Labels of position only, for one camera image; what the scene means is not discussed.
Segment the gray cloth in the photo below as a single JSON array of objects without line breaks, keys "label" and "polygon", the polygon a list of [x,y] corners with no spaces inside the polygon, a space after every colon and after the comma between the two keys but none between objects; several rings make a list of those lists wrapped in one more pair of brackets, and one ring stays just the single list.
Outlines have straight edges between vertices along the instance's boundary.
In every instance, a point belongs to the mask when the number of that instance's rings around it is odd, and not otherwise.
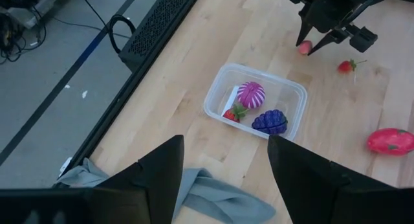
[{"label": "gray cloth", "polygon": [[[84,159],[56,182],[71,187],[94,187],[109,176],[90,160]],[[175,203],[175,218],[182,205],[224,223],[257,224],[274,216],[273,207],[260,199],[224,182],[213,179],[206,169],[185,169]]]},{"label": "gray cloth", "polygon": [[240,188],[213,179],[202,168],[184,170],[174,218],[182,205],[224,223],[263,223],[276,213],[269,204]]},{"label": "gray cloth", "polygon": [[76,166],[62,175],[55,183],[63,183],[75,188],[94,187],[109,176],[84,158],[81,166]]}]

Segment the wooden surface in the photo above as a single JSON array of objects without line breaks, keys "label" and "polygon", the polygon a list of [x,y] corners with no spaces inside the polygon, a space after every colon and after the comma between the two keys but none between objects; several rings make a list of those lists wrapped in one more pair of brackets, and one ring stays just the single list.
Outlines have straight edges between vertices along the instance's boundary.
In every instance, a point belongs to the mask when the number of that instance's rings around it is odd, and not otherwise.
[{"label": "wooden surface", "polygon": [[[110,175],[173,135],[185,136],[185,167],[260,197],[291,223],[267,158],[267,141],[207,117],[202,103],[217,71],[236,62],[303,85],[308,101],[295,142],[393,186],[414,186],[414,154],[386,157],[365,148],[378,128],[414,131],[414,4],[387,0],[358,19],[379,35],[364,54],[346,40],[310,57],[294,46],[302,5],[288,0],[199,0],[92,155]],[[322,37],[312,31],[308,39]],[[368,60],[339,75],[343,60]],[[176,223],[218,223],[183,208]]]}]

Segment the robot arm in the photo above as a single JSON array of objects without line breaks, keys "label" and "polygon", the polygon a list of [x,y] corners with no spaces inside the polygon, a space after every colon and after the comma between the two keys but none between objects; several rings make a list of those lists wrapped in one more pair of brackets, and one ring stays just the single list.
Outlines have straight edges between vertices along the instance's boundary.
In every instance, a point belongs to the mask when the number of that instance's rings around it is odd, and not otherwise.
[{"label": "robot arm", "polygon": [[327,33],[308,53],[322,48],[329,43],[341,43],[350,37],[349,44],[360,52],[365,52],[378,38],[365,27],[358,28],[353,20],[368,6],[383,0],[290,0],[295,4],[302,2],[305,6],[299,11],[302,20],[296,42],[298,46],[315,27],[321,33]]}]

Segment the pink toy dragon fruit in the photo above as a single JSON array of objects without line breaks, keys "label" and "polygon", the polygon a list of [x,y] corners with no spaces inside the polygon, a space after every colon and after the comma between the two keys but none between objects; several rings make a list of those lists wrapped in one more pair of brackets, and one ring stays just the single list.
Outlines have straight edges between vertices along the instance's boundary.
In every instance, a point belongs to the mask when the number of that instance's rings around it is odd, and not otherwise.
[{"label": "pink toy dragon fruit", "polygon": [[265,98],[265,90],[257,82],[243,83],[237,91],[237,101],[245,108],[253,109],[260,107]]}]

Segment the purple toy fruit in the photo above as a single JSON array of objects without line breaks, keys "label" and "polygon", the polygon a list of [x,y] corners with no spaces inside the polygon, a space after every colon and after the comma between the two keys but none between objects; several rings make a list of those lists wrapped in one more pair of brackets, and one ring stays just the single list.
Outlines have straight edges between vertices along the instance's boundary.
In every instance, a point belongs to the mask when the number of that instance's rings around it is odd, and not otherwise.
[{"label": "purple toy fruit", "polygon": [[287,130],[287,119],[279,110],[267,111],[254,120],[252,128],[263,133],[279,135]]},{"label": "purple toy fruit", "polygon": [[245,108],[260,107],[265,101],[266,94],[263,87],[257,82],[243,83],[237,91],[237,101]]}]

